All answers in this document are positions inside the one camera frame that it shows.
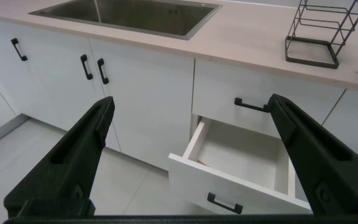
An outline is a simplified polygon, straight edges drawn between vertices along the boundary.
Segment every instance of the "white drawer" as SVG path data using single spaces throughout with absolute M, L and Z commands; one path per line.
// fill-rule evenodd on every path
M 234 104 L 263 107 L 273 93 L 297 104 L 320 124 L 344 89 L 196 60 L 193 114 L 279 138 L 270 114 Z
M 218 214 L 311 213 L 295 198 L 295 170 L 280 139 L 203 118 L 184 155 L 169 155 L 170 191 Z M 228 207 L 209 202 L 208 195 Z

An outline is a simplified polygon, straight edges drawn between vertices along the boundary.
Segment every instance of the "black handle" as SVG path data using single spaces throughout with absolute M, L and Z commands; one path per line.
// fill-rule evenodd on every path
M 102 70 L 102 65 L 104 65 L 104 60 L 103 58 L 98 60 L 98 67 L 99 67 L 99 72 L 100 72 L 100 76 L 102 77 L 102 82 L 103 84 L 107 84 L 109 83 L 109 78 L 105 78 L 103 75 L 103 70 Z
M 22 55 L 20 54 L 19 50 L 18 50 L 17 47 L 16 47 L 16 44 L 18 44 L 19 41 L 18 41 L 16 38 L 14 38 L 14 39 L 11 40 L 11 42 L 12 42 L 12 44 L 13 44 L 13 47 L 16 49 L 16 52 L 17 52 L 17 54 L 19 55 L 20 59 L 21 59 L 23 62 L 25 62 L 25 61 L 27 60 L 27 57 L 26 57 L 25 55 L 22 56 Z
M 231 208 L 231 207 L 225 206 L 225 205 L 223 205 L 223 204 L 221 204 L 221 203 L 219 203 L 219 202 L 215 202 L 215 194 L 212 194 L 211 192 L 208 193 L 208 198 L 207 198 L 207 200 L 208 200 L 209 202 L 211 202 L 211 203 L 214 203 L 214 204 L 217 205 L 217 206 L 220 206 L 220 207 L 222 207 L 222 208 L 225 208 L 225 209 L 227 209 L 227 210 L 229 210 L 229 211 L 232 211 L 232 212 L 234 212 L 234 213 L 241 214 L 241 212 L 242 212 L 242 205 L 236 204 L 236 205 L 234 206 L 234 208 Z
M 84 72 L 85 72 L 86 78 L 87 78 L 88 80 L 91 80 L 91 79 L 93 78 L 93 75 L 92 75 L 92 73 L 89 73 L 89 74 L 88 74 L 88 71 L 87 71 L 86 66 L 85 66 L 85 62 L 87 61 L 88 57 L 87 57 L 86 55 L 82 55 L 82 56 L 80 57 L 80 59 L 81 59 L 82 67 L 84 68 Z
M 261 112 L 265 112 L 265 113 L 269 113 L 270 110 L 269 110 L 269 107 L 267 105 L 264 105 L 263 108 L 260 108 L 258 106 L 252 106 L 252 105 L 248 105 L 246 103 L 243 103 L 242 102 L 242 99 L 241 98 L 238 98 L 236 97 L 236 99 L 234 99 L 234 104 L 237 105 L 237 106 L 242 106 L 242 107 L 245 107 L 245 108 L 250 108 L 250 109 L 253 109 L 253 110 L 257 110 L 257 111 L 261 111 Z

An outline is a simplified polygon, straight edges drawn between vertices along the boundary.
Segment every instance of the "stainless steel sink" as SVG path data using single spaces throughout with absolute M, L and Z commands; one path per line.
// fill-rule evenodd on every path
M 74 0 L 29 14 L 189 40 L 220 7 L 181 0 Z

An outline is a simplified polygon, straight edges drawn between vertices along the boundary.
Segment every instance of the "beige countertop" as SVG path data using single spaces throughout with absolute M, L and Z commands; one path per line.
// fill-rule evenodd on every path
M 358 25 L 338 56 L 339 68 L 333 70 L 285 61 L 284 38 L 295 15 L 294 8 L 196 0 L 223 6 L 190 40 L 28 15 L 66 1 L 0 0 L 0 20 L 358 90 Z M 308 38 L 332 37 L 326 29 L 300 32 Z M 304 46 L 298 46 L 298 50 L 315 54 Z

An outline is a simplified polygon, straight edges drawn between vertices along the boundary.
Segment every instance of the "gray floor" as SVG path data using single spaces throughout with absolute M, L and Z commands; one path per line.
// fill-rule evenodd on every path
M 0 223 L 4 197 L 64 134 L 30 119 L 0 139 Z M 102 152 L 91 200 L 96 215 L 211 214 L 170 194 L 166 171 L 110 149 Z

